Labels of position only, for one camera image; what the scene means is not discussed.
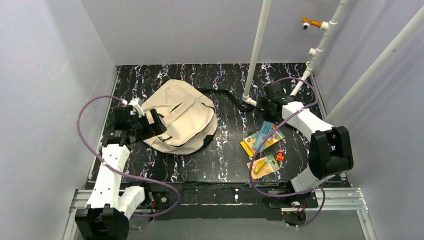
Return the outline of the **beige canvas student bag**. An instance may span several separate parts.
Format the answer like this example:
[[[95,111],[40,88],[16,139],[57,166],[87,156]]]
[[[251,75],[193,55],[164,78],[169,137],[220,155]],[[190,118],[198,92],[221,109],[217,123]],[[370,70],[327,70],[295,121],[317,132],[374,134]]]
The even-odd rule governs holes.
[[[246,107],[225,89],[196,88],[177,79],[170,79],[159,87],[141,105],[152,120],[150,110],[156,110],[163,133],[143,142],[153,149],[174,155],[190,155],[210,142],[218,128],[214,102],[205,94],[223,93],[241,112],[254,109]]]

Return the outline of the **yellow crayon pack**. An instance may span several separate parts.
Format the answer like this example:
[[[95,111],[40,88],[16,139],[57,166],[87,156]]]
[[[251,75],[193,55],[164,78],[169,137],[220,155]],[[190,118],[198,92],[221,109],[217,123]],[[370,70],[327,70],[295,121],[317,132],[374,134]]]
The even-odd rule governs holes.
[[[252,158],[254,156],[254,153],[257,150],[257,147],[260,146],[260,144],[265,139],[265,134],[262,134],[260,137],[258,137],[259,132],[253,133],[249,135],[248,137],[244,138],[240,145],[243,148],[243,150],[246,152],[246,154]],[[270,148],[271,146],[281,142],[283,139],[285,139],[285,135],[280,131],[277,130],[273,133],[271,137],[269,137],[266,142],[263,144],[261,151],[266,150],[267,148]]]

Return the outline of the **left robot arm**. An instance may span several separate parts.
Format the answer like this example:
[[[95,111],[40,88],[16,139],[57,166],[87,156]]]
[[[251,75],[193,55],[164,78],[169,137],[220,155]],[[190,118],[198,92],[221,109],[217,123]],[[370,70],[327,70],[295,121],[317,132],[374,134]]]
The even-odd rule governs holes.
[[[85,240],[125,240],[130,218],[145,200],[140,185],[120,193],[123,168],[130,147],[166,131],[156,109],[121,105],[115,108],[114,120],[103,133],[102,159],[96,183],[83,209],[75,213],[75,222]]]

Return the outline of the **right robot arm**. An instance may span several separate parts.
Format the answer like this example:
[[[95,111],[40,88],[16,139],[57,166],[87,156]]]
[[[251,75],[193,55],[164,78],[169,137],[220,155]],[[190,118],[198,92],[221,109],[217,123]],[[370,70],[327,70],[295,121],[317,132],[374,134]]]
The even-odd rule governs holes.
[[[309,141],[307,167],[287,184],[280,198],[307,194],[321,183],[354,167],[350,134],[344,126],[333,126],[315,114],[296,97],[284,92],[280,82],[267,84],[265,97],[257,102],[267,121],[276,123],[276,129],[288,124]]]

